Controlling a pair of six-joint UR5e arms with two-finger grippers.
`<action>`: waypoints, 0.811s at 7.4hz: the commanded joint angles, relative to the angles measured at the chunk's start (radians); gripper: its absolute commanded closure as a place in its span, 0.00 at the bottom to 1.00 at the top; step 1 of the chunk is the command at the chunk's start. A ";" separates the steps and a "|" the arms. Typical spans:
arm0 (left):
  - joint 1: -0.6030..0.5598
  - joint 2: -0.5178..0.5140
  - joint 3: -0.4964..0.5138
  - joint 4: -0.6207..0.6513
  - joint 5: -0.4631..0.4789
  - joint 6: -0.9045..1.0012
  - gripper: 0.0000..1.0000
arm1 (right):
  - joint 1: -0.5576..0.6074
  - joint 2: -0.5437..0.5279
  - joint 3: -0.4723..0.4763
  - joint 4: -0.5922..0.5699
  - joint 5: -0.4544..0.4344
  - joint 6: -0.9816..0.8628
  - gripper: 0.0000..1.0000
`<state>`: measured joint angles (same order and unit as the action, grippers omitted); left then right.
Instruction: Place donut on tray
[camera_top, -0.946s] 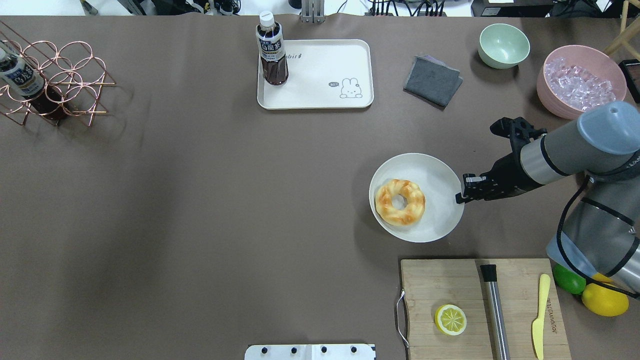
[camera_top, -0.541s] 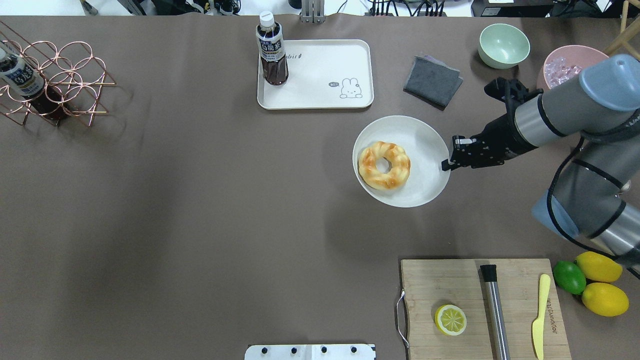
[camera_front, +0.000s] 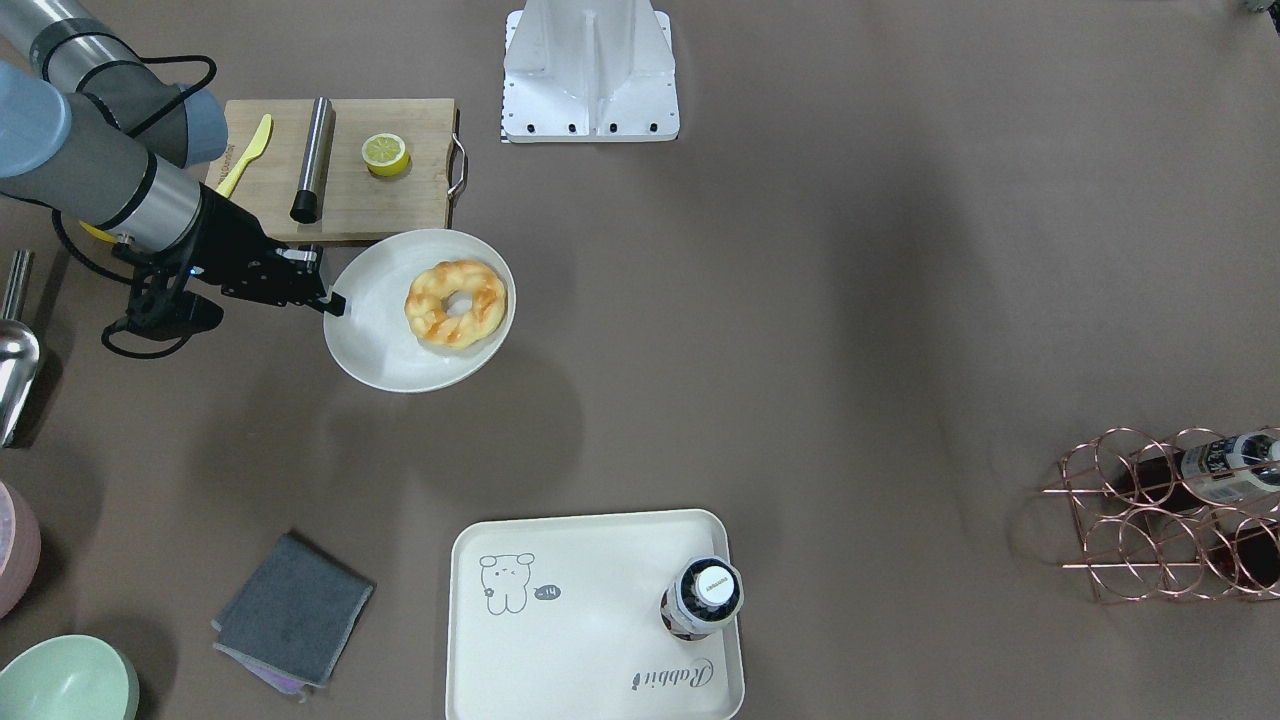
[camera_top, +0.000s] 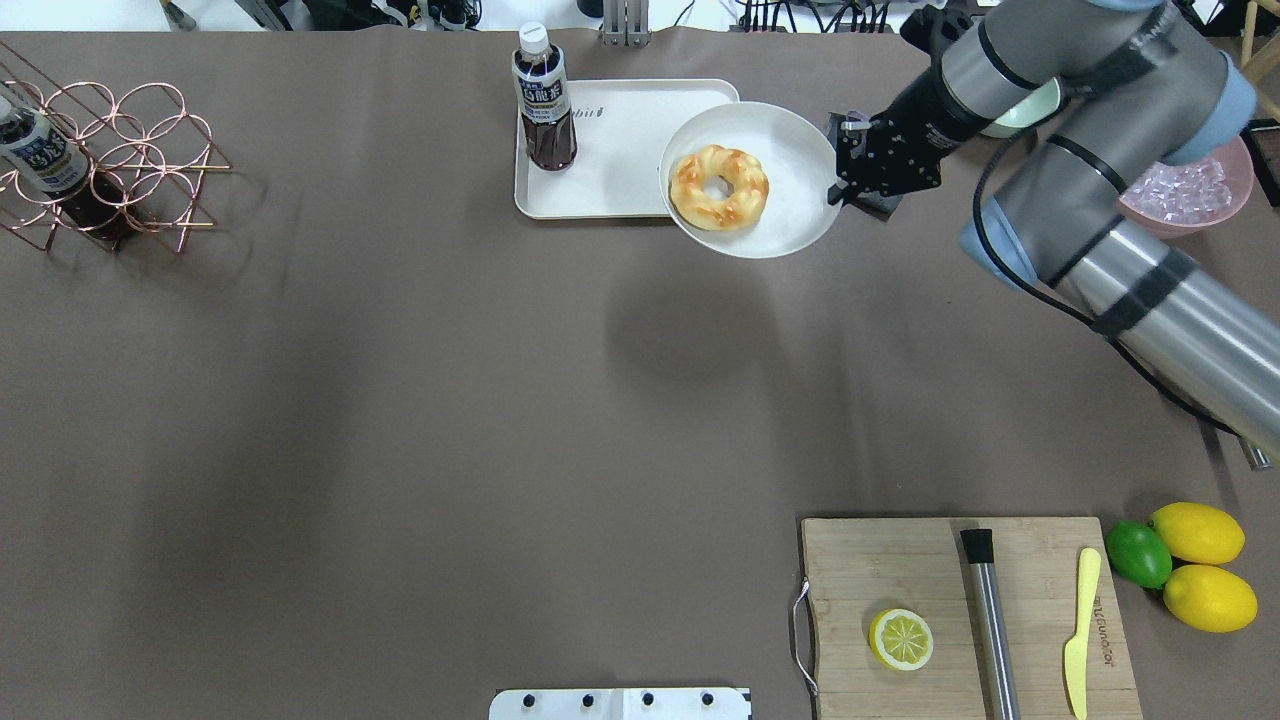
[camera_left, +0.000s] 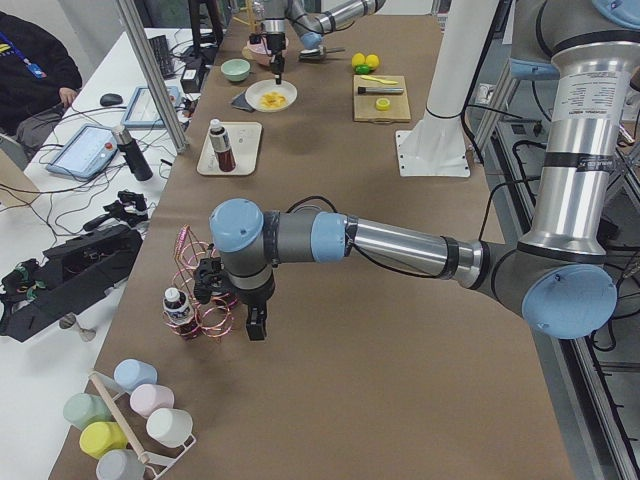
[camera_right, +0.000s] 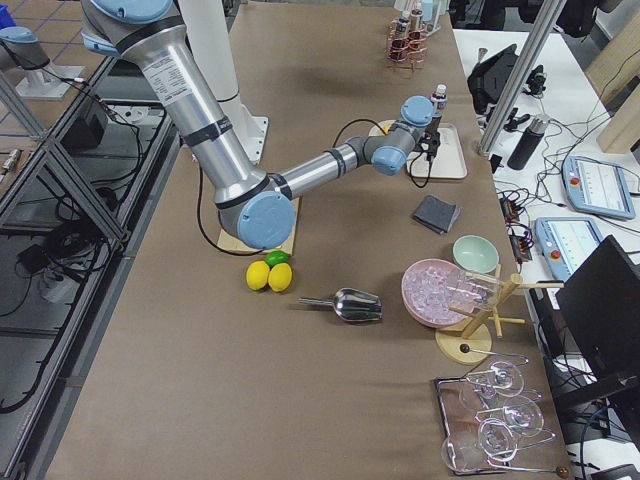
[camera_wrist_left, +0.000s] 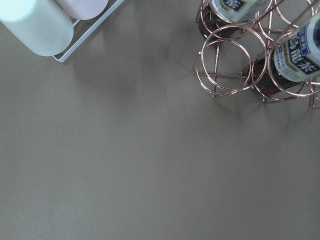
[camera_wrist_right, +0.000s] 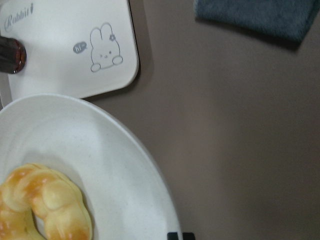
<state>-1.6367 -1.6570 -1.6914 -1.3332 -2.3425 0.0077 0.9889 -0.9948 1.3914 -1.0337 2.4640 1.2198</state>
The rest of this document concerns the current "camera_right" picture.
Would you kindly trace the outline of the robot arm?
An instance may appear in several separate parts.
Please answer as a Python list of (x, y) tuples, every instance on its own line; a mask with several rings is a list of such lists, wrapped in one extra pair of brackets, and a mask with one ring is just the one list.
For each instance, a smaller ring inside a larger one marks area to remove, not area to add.
[(51, 63), (35, 34), (24, 26), (1, 29), (1, 72), (21, 69), (29, 83), (48, 84), (44, 68)]
[(296, 221), (293, 199), (370, 164), (400, 172), (426, 135), (434, 107), (408, 98), (383, 136), (353, 137), (282, 173), (251, 162), (209, 83), (234, 75), (224, 13), (185, 1), (84, 1), (85, 46), (136, 64), (215, 188), (222, 228), (257, 250), (281, 245)]

